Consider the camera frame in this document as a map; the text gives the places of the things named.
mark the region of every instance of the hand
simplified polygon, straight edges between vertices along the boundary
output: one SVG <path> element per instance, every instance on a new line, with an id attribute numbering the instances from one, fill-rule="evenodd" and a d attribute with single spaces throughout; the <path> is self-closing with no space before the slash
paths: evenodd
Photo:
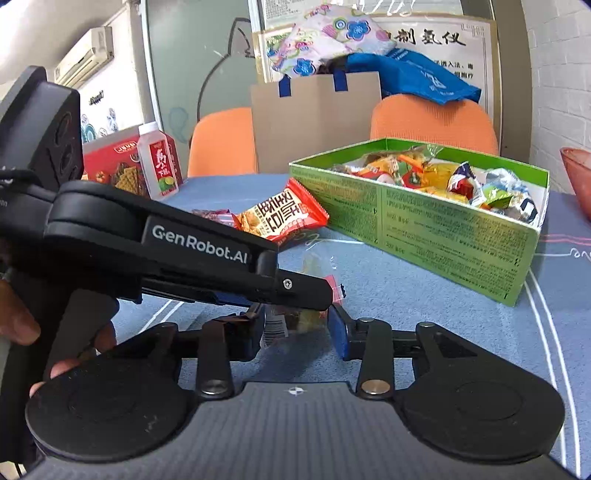
<path id="1" fill-rule="evenodd" d="M 0 280 L 0 335 L 20 345 L 31 345 L 41 334 L 41 328 L 25 304 L 13 292 L 8 282 Z M 117 345 L 115 328 L 109 322 L 95 337 L 95 348 L 99 352 L 107 351 Z M 50 378 L 57 377 L 80 365 L 81 360 L 69 359 L 56 363 L 51 369 Z M 44 382 L 34 384 L 29 395 L 33 394 Z"/>

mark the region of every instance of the screw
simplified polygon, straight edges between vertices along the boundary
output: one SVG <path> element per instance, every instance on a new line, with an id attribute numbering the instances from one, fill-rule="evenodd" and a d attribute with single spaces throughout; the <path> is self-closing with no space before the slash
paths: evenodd
<path id="1" fill-rule="evenodd" d="M 228 390 L 228 383 L 224 380 L 207 380 L 201 391 L 206 395 L 219 395 Z"/>
<path id="2" fill-rule="evenodd" d="M 366 380 L 361 384 L 361 390 L 369 395 L 383 395 L 390 390 L 390 384 L 384 380 Z"/>

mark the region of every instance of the chair backrest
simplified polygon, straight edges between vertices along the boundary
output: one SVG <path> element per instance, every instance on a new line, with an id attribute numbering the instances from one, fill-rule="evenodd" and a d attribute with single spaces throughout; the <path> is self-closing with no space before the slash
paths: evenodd
<path id="1" fill-rule="evenodd" d="M 195 125 L 188 177 L 256 173 L 252 113 L 247 107 L 210 113 Z"/>
<path id="2" fill-rule="evenodd" d="M 374 109 L 371 125 L 371 138 L 383 137 L 499 154 L 491 119 L 471 100 L 441 106 L 414 95 L 386 97 Z"/>

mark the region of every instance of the transparent plastic bag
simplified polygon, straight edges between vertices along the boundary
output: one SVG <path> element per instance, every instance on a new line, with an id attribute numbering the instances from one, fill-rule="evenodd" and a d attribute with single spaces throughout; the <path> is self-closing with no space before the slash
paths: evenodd
<path id="1" fill-rule="evenodd" d="M 339 282 L 336 260 L 321 239 L 315 238 L 306 249 L 301 272 L 313 277 L 324 278 L 333 289 L 333 303 L 343 304 L 346 296 L 345 288 Z M 266 305 L 265 329 L 261 338 L 261 347 L 266 348 L 273 342 L 291 335 L 312 332 L 325 327 L 326 312 Z"/>

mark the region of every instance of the red biscuit box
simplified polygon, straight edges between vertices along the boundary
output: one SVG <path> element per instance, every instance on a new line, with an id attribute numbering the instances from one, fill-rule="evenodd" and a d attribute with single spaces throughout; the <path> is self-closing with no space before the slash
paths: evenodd
<path id="1" fill-rule="evenodd" d="M 166 137 L 173 156 L 174 176 L 180 186 L 183 176 L 178 163 L 177 149 L 174 140 L 169 135 Z M 138 127 L 130 127 L 83 144 L 84 168 L 88 179 L 149 197 L 139 162 L 138 139 Z"/>

